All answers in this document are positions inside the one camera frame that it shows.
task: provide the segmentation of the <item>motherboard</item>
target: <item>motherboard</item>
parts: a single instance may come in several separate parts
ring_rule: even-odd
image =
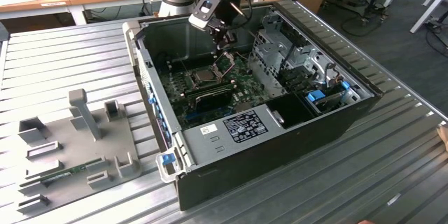
[[[249,110],[270,99],[249,67],[250,54],[225,52],[209,66],[173,69],[161,74],[182,128],[190,129]]]

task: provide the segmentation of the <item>slotted metal surface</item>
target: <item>slotted metal surface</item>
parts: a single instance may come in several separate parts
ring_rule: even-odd
[[[357,223],[363,219],[377,223],[448,221],[448,153],[435,130],[446,120],[445,115],[301,4],[291,0],[281,3],[386,91],[371,113],[345,136],[235,191],[181,212],[175,188],[161,181],[154,163],[158,145],[131,65],[125,62],[125,39],[115,35],[121,23],[15,34],[7,47],[14,46],[13,50],[7,52],[3,47],[0,58],[6,59],[0,62],[6,66],[0,93],[0,121],[6,124],[0,132],[7,136],[0,139],[3,221],[22,218],[13,204],[18,197],[14,178],[21,174],[22,157],[17,152],[18,139],[9,136],[11,119],[19,118],[21,113],[34,112],[46,120],[69,116],[62,100],[67,90],[82,86],[94,99],[91,109],[109,99],[127,104],[146,172],[134,181],[29,222],[334,224]],[[45,42],[54,39],[59,43]]]

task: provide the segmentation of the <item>gray carpet floor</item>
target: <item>gray carpet floor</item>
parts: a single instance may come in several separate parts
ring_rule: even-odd
[[[389,8],[390,17],[382,26],[367,36],[357,37],[342,30],[342,23],[355,16],[347,10],[329,6],[319,11],[319,16],[342,32],[362,50],[403,80],[403,82],[448,114],[448,58],[441,55],[427,44],[427,28],[417,34],[411,27],[426,11],[425,0],[395,0]],[[434,15],[442,16],[448,7],[442,4]],[[347,23],[346,30],[362,34],[379,25],[379,20],[363,27],[361,21]],[[431,44],[447,51],[430,34]]]

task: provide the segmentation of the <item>green circuit board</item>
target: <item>green circuit board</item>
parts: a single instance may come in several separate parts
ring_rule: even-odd
[[[225,72],[231,67],[231,61],[223,59],[218,62],[218,68]],[[201,89],[193,75],[203,70],[213,70],[211,66],[190,69],[178,73],[167,73],[161,75],[162,84],[165,86],[170,102],[173,104],[175,114],[182,128],[190,129],[210,121],[223,118],[238,113],[241,110],[250,109],[270,99],[263,84],[247,72],[249,67],[242,57],[235,58],[235,66],[225,75],[223,82],[235,81],[233,86],[233,99],[226,106],[198,113],[189,103],[185,93],[187,90]],[[203,82],[203,87],[218,84],[218,80]]]

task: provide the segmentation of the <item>sticker label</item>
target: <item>sticker label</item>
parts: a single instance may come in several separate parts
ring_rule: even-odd
[[[206,134],[209,134],[214,131],[218,131],[217,125],[214,125],[214,124],[202,128],[203,135],[206,135]]]
[[[66,2],[54,2],[54,3],[45,3],[45,4],[41,4],[42,6],[54,6],[54,5],[67,5]]]
[[[234,137],[234,141],[238,143],[269,132],[269,129],[254,110],[225,120],[225,125]]]

